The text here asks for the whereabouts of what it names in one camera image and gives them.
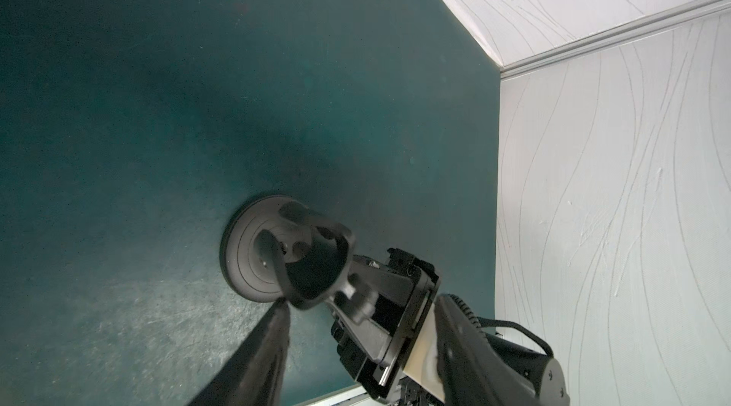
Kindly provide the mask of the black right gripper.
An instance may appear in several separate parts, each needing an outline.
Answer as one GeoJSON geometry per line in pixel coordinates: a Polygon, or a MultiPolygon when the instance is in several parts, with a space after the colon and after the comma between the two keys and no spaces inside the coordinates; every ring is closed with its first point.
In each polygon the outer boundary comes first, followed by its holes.
{"type": "MultiPolygon", "coordinates": [[[[388,262],[356,255],[346,277],[351,297],[330,301],[331,335],[348,375],[380,403],[401,393],[407,360],[441,278],[433,264],[398,248],[388,262]]],[[[539,402],[447,295],[435,301],[438,374],[447,405],[537,405],[539,402]]],[[[191,405],[278,405],[289,350],[290,309],[274,301],[263,318],[191,405]]]]}

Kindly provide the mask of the black microphone stand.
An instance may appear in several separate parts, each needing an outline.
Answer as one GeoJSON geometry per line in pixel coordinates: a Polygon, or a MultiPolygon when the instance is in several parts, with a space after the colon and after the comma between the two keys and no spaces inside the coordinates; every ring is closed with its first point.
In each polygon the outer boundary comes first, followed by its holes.
{"type": "Polygon", "coordinates": [[[291,197],[268,195],[231,218],[220,263],[230,288],[249,301],[285,299],[300,310],[325,303],[361,324],[375,314],[379,294],[350,271],[354,248],[342,223],[291,197]]]}

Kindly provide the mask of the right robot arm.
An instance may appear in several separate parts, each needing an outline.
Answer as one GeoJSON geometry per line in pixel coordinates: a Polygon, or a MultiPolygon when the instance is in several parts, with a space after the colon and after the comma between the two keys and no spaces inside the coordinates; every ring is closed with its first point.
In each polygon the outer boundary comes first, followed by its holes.
{"type": "Polygon", "coordinates": [[[384,405],[567,405],[549,344],[516,322],[477,316],[439,291],[434,266],[397,248],[356,256],[331,306],[340,362],[384,405]]]}

